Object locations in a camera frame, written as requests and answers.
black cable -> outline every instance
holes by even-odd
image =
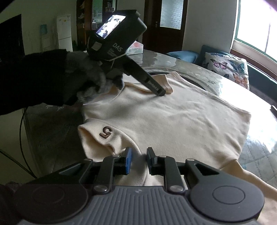
[[[23,157],[23,159],[24,159],[24,161],[25,161],[25,163],[26,163],[26,165],[27,165],[27,167],[29,169],[29,172],[31,173],[31,176],[36,179],[37,177],[33,173],[32,169],[29,167],[29,164],[27,163],[27,160],[26,160],[26,158],[24,156],[24,153],[23,153],[23,150],[22,150],[22,143],[21,143],[21,127],[22,127],[23,118],[24,118],[24,115],[25,115],[27,109],[28,109],[28,107],[25,108],[24,113],[23,113],[23,115],[21,117],[21,122],[20,122],[20,126],[19,126],[19,144],[20,144],[20,150],[21,150],[22,157]]]
[[[11,157],[8,153],[4,152],[2,149],[0,149],[0,153],[2,153],[8,159],[12,160],[14,163],[16,163],[18,166],[20,166],[23,170],[25,170],[28,174],[30,174],[32,177],[34,177],[33,174],[29,170],[27,170],[24,166],[22,166],[17,160],[15,160],[13,157]]]

embroidered number 5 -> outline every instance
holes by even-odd
[[[103,128],[103,133],[100,133],[99,135],[103,138],[108,138],[112,133],[111,132],[107,132],[107,130],[112,131],[111,127],[104,127]]]

metal screw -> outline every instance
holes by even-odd
[[[108,187],[105,185],[95,185],[94,190],[96,190],[97,192],[105,192],[108,190]]]
[[[183,187],[181,187],[180,185],[173,185],[173,186],[170,186],[169,188],[172,192],[175,192],[175,193],[178,193],[178,192],[181,192],[184,190]]]

window frame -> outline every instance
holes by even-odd
[[[269,33],[270,33],[270,24],[269,24],[269,28],[268,28],[268,34],[267,34],[267,41],[266,41],[266,47],[265,47],[265,51],[262,51],[258,48],[256,48],[255,46],[241,40],[238,38],[238,28],[239,28],[239,25],[240,25],[240,3],[241,3],[241,0],[238,0],[238,18],[237,18],[237,27],[236,27],[236,33],[235,33],[235,40],[245,44],[245,45],[248,45],[249,47],[255,49],[256,51],[259,51],[260,53],[264,54],[265,56],[267,56],[268,58],[270,58],[271,60],[273,60],[274,62],[277,63],[277,59],[274,59],[272,58],[270,55],[266,54],[266,50],[267,50],[267,44],[268,44],[268,39],[269,39]]]

blue gripper pad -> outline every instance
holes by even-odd
[[[131,162],[132,162],[132,149],[130,147],[128,147],[128,148],[126,148],[125,152],[127,152],[126,163],[125,163],[126,174],[129,174],[130,168],[131,168]]]

